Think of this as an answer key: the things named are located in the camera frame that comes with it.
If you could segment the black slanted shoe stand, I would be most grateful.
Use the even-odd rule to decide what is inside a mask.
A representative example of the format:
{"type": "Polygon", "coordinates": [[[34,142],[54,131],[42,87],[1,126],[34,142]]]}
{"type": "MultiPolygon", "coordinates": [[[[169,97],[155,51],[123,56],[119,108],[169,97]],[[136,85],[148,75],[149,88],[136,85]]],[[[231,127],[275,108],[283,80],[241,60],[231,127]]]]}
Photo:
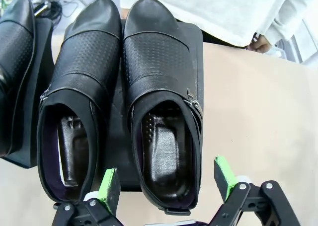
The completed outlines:
{"type": "MultiPolygon", "coordinates": [[[[196,95],[201,107],[204,106],[204,67],[203,67],[203,42],[199,28],[190,23],[180,22],[180,30],[186,36],[186,43],[190,50],[191,61],[194,69],[196,90],[191,91],[196,95]]],[[[117,78],[112,81],[106,110],[106,133],[102,137],[99,149],[97,170],[93,180],[92,189],[100,186],[101,179],[108,168],[116,168],[119,175],[122,191],[140,192],[138,174],[135,169],[131,137],[127,128],[127,110],[125,106],[124,74],[119,66],[117,78]]]]}
{"type": "Polygon", "coordinates": [[[47,18],[36,20],[35,60],[29,68],[13,122],[12,151],[4,160],[22,168],[37,165],[37,124],[40,96],[47,89],[54,70],[51,39],[53,23],[47,18]]]}

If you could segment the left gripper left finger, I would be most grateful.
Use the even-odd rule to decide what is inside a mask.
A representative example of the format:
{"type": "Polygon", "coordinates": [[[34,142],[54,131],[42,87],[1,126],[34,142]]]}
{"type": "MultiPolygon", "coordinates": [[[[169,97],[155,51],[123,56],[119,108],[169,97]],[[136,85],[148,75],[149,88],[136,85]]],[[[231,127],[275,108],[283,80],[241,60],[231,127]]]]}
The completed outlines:
{"type": "Polygon", "coordinates": [[[116,168],[107,169],[97,197],[56,208],[52,226],[122,226],[116,217],[121,186],[116,168]]]}

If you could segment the person's left forearm grey sleeve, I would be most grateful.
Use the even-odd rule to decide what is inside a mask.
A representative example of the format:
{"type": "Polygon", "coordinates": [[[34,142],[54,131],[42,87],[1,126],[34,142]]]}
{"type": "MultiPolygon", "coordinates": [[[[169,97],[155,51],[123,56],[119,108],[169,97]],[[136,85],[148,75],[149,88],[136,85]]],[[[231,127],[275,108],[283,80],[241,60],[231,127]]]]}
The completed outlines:
{"type": "Polygon", "coordinates": [[[309,6],[316,0],[285,0],[273,22],[263,33],[267,41],[274,45],[279,40],[294,35],[309,6]]]}

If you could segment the person's left hand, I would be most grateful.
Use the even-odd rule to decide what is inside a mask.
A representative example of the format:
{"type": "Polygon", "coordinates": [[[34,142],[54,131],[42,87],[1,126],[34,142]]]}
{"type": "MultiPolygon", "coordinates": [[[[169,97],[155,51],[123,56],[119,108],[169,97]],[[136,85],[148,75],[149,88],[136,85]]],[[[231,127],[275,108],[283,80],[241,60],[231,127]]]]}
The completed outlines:
{"type": "Polygon", "coordinates": [[[272,45],[263,35],[255,33],[251,40],[251,43],[247,46],[247,49],[264,54],[268,52],[271,47],[272,45]]]}

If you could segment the person in grey sweatshirt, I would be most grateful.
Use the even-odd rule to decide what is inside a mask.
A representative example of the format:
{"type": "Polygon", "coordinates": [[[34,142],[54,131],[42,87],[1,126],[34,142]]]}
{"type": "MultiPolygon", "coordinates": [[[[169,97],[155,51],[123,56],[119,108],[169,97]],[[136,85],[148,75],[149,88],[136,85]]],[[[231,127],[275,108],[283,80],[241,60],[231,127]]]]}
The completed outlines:
{"type": "MultiPolygon", "coordinates": [[[[120,0],[129,10],[138,0],[120,0]]],[[[158,0],[183,22],[197,25],[207,34],[237,47],[263,35],[285,0],[158,0]]]]}

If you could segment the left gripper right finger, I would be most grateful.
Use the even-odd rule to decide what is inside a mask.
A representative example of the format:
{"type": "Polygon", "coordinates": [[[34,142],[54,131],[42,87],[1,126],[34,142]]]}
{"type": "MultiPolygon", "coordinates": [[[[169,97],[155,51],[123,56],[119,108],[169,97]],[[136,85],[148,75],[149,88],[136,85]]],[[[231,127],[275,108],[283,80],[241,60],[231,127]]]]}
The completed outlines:
{"type": "Polygon", "coordinates": [[[278,182],[239,182],[223,156],[214,159],[214,179],[223,204],[208,226],[237,226],[244,212],[255,213],[262,226],[300,226],[278,182]]]}

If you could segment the black leather loafer shoe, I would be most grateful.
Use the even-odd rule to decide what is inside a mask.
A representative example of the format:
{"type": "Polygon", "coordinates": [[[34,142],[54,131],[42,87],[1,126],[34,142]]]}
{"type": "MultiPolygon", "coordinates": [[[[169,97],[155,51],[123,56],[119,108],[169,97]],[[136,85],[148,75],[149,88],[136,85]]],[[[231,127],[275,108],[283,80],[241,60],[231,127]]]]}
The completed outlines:
{"type": "Polygon", "coordinates": [[[0,157],[14,149],[15,111],[34,59],[35,39],[31,0],[12,0],[0,17],[0,157]]]}
{"type": "Polygon", "coordinates": [[[123,65],[141,190],[165,214],[188,216],[200,190],[203,111],[186,37],[158,0],[138,0],[131,7],[123,65]]]}
{"type": "Polygon", "coordinates": [[[95,0],[66,29],[37,126],[39,177],[54,202],[96,190],[121,51],[121,20],[112,0],[95,0]]]}

